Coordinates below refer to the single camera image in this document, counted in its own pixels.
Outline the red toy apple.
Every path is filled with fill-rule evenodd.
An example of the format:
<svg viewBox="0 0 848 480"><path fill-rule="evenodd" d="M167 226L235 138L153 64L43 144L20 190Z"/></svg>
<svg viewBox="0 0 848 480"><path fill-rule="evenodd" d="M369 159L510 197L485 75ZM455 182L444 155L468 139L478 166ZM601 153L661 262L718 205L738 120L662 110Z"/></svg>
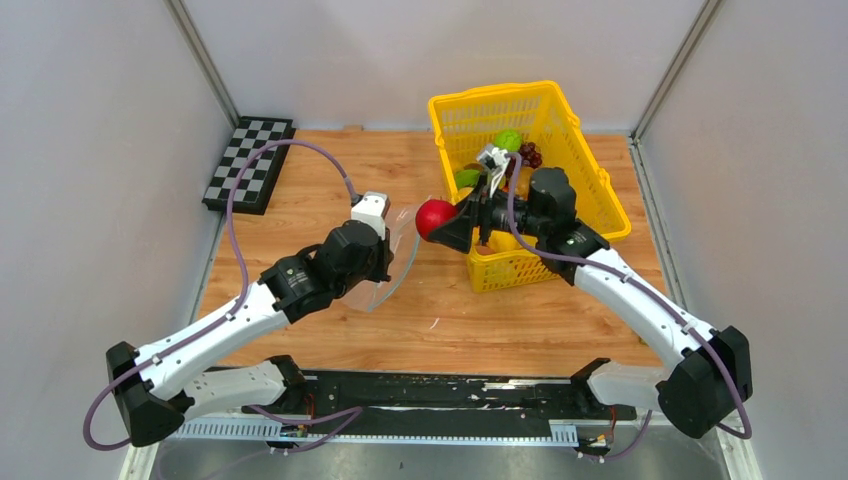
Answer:
<svg viewBox="0 0 848 480"><path fill-rule="evenodd" d="M419 236L428 241L430 235L458 214L457 207L441 199L429 199L421 204L415 215Z"/></svg>

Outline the clear zip top bag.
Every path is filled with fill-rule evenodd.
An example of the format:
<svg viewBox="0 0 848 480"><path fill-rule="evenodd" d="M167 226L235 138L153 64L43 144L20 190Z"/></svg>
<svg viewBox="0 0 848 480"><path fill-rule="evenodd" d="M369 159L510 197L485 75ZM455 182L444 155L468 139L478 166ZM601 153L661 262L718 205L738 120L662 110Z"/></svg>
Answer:
<svg viewBox="0 0 848 480"><path fill-rule="evenodd" d="M391 207L386 217L389 233L389 249L393 260L388 266L388 282L363 281L354 287L342 303L351 309L373 312L383 304L402 284L417 255L420 236L415 226L415 215L421 204Z"/></svg>

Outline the light green toy cabbage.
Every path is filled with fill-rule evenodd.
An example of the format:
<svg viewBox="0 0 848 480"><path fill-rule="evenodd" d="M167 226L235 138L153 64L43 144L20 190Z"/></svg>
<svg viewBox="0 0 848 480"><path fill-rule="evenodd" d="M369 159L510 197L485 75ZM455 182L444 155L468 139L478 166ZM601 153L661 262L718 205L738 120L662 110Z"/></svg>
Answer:
<svg viewBox="0 0 848 480"><path fill-rule="evenodd" d="M493 139L493 145L507 152L519 152L523 144L523 138L519 131L505 129L497 133Z"/></svg>

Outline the yellow plastic basket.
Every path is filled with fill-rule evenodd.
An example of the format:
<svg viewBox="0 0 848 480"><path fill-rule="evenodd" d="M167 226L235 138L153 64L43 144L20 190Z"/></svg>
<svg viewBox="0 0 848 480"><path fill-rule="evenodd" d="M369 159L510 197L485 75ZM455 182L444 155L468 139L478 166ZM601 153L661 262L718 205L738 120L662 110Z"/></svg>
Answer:
<svg viewBox="0 0 848 480"><path fill-rule="evenodd" d="M478 87L430 99L449 203L418 230L465 254L476 293L571 276L573 265L526 249L586 257L631 222L580 121L553 81Z"/></svg>

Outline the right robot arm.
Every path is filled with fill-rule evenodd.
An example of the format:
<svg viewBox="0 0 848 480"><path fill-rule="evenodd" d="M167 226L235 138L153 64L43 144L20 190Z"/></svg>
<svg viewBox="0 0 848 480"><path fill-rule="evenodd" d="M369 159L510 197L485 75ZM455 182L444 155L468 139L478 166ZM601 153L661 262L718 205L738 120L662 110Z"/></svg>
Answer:
<svg viewBox="0 0 848 480"><path fill-rule="evenodd" d="M562 169L541 168L524 200L480 178L457 204L425 201L415 224L423 240L462 253L493 231L512 234L550 272L624 320L660 358L659 368L602 361L570 392L580 415L592 418L609 405L629 405L661 411L691 438L714 428L751 438L744 407L753 394L748 338L733 326L716 329L646 283L578 218L576 201Z"/></svg>

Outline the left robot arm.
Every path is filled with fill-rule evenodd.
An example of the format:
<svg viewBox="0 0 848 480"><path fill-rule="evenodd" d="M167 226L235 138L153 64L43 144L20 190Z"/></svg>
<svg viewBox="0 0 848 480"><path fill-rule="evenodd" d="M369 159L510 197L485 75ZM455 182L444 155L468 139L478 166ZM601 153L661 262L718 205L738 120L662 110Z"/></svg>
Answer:
<svg viewBox="0 0 848 480"><path fill-rule="evenodd" d="M273 360L215 370L240 347L325 310L359 284L390 280L391 229L351 219L326 239L278 260L239 296L188 327L150 344L121 341L106 354L112 395L135 447L158 443L185 422L232 407L273 404L298 411L306 386Z"/></svg>

